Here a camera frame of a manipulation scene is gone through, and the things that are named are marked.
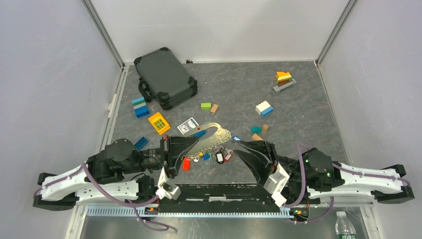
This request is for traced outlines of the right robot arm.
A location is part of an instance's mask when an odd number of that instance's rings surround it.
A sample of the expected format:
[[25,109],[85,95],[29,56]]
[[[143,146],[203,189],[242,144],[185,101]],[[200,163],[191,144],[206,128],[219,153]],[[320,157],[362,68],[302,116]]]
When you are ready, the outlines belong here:
[[240,140],[238,145],[241,149],[234,154],[279,207],[292,208],[325,197],[365,197],[382,204],[415,198],[401,164],[378,170],[358,168],[334,161],[316,147],[302,152],[300,143],[297,159],[278,155],[275,145],[263,140]]

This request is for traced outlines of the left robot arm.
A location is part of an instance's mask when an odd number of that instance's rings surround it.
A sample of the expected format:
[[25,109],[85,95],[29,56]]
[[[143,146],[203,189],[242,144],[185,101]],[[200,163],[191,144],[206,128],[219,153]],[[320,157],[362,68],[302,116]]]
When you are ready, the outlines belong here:
[[178,175],[198,142],[196,136],[165,136],[159,148],[138,150],[130,140],[118,139],[75,169],[59,175],[41,173],[33,206],[64,211],[105,199],[124,207],[142,207],[163,198],[175,200],[181,191],[170,179]]

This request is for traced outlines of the metal keyring plate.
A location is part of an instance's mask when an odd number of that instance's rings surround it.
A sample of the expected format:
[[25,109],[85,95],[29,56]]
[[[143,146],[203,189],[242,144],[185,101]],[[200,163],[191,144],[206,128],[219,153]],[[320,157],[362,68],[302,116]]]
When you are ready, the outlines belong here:
[[196,128],[189,130],[187,133],[184,134],[184,137],[193,136],[195,133],[198,133],[202,130],[207,130],[210,128],[216,128],[216,131],[208,136],[208,137],[201,137],[198,138],[198,142],[193,144],[187,153],[185,153],[186,157],[193,157],[197,156],[198,153],[204,152],[206,149],[213,148],[215,146],[221,145],[229,140],[231,140],[231,132],[227,129],[221,127],[220,124],[216,122],[206,123]]

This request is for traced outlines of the red key tag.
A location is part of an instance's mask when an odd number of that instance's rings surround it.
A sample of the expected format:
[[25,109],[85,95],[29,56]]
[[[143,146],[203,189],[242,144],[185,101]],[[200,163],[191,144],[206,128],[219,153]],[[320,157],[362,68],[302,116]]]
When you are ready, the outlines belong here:
[[232,158],[232,155],[233,155],[233,151],[228,149],[226,151],[226,155],[224,157],[224,161],[225,162],[228,162]]

